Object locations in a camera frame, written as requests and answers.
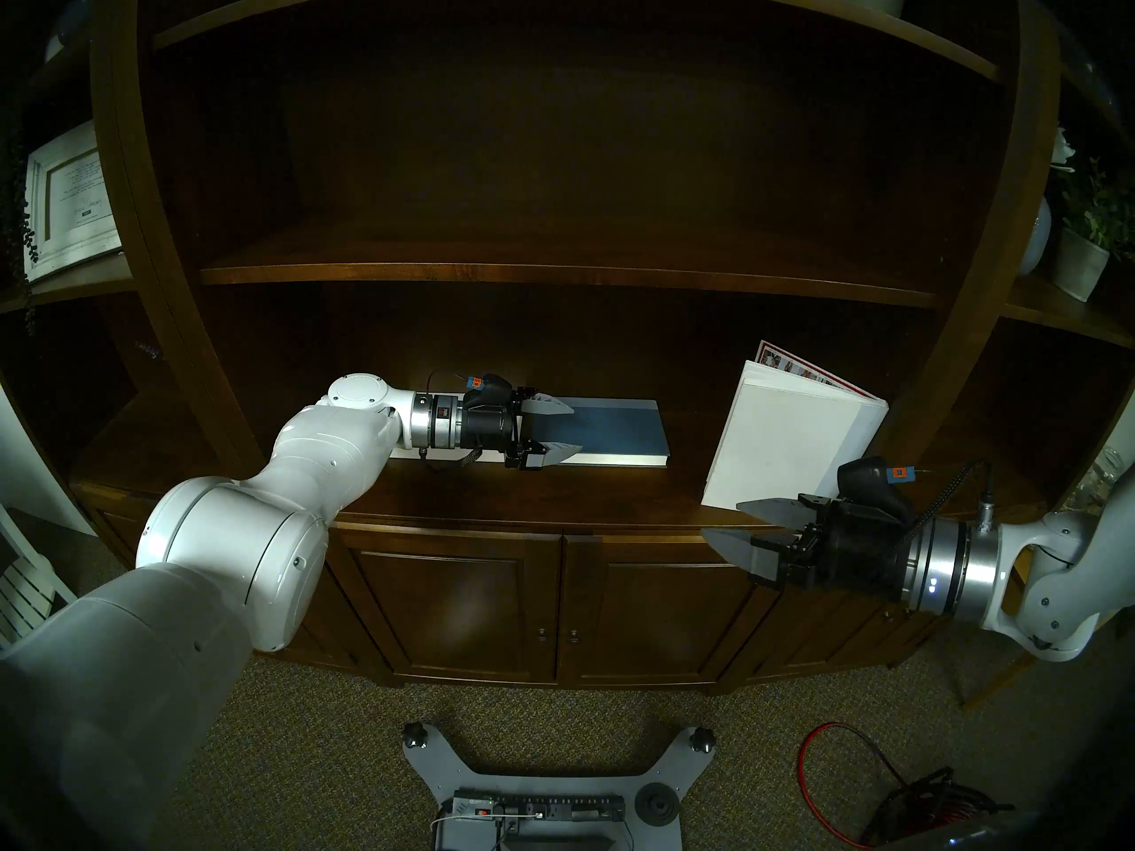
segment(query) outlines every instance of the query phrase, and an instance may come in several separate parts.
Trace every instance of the silver metal ring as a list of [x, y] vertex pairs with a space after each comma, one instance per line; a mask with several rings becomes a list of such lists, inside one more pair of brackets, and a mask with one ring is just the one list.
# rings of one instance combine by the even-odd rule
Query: silver metal ring
[[434, 447], [456, 448], [454, 427], [457, 418], [457, 397], [438, 395], [434, 397]]
[[974, 528], [969, 538], [969, 558], [959, 583], [953, 615], [962, 622], [977, 622], [985, 615], [997, 587], [998, 532], [982, 533]]
[[410, 444], [414, 448], [429, 447], [429, 423], [432, 416], [428, 393], [415, 393], [410, 406]]
[[962, 525], [952, 519], [934, 519], [910, 544], [902, 585], [902, 598], [910, 609], [936, 616], [945, 610], [961, 531]]

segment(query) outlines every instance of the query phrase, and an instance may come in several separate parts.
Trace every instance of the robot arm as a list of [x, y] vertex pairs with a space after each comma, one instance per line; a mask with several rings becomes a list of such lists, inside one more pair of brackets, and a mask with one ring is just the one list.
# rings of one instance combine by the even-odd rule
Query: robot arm
[[[783, 533], [701, 534], [762, 584], [865, 591], [909, 610], [975, 622], [1049, 662], [1075, 658], [1101, 613], [1135, 604], [1135, 471], [1116, 483], [1101, 517], [1050, 512], [1031, 524], [992, 524], [989, 487], [976, 522], [916, 522], [878, 457], [844, 464], [839, 483], [835, 499], [801, 494], [738, 505]], [[1025, 548], [1033, 563], [1020, 609], [1010, 616], [1001, 604]]]
[[395, 446], [490, 448], [519, 469], [578, 450], [520, 436], [519, 414], [570, 407], [495, 376], [473, 380], [454, 397], [339, 378], [285, 424], [258, 475], [178, 485], [151, 513], [135, 570], [0, 652], [0, 719], [103, 841], [146, 843], [252, 650], [291, 642], [327, 525]]

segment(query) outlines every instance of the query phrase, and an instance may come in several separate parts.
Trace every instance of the picture frame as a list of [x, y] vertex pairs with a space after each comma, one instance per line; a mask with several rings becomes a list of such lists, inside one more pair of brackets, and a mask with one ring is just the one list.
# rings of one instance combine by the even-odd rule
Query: picture frame
[[28, 226], [37, 260], [24, 250], [30, 283], [121, 248], [102, 163], [87, 121], [36, 149], [27, 159]]

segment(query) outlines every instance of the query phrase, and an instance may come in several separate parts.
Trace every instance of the white book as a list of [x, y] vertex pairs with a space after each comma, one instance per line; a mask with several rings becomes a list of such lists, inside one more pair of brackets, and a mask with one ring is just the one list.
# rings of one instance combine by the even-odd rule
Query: white book
[[709, 467], [704, 506], [838, 494], [840, 465], [861, 457], [888, 405], [765, 342], [746, 361]]

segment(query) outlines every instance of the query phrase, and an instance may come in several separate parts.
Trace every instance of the blue book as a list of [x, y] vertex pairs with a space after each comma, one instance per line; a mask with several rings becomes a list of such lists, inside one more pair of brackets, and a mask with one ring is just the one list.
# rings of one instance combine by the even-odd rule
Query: blue book
[[665, 466], [670, 445], [654, 399], [557, 397], [574, 414], [531, 414], [537, 441], [581, 445], [565, 464], [582, 466]]

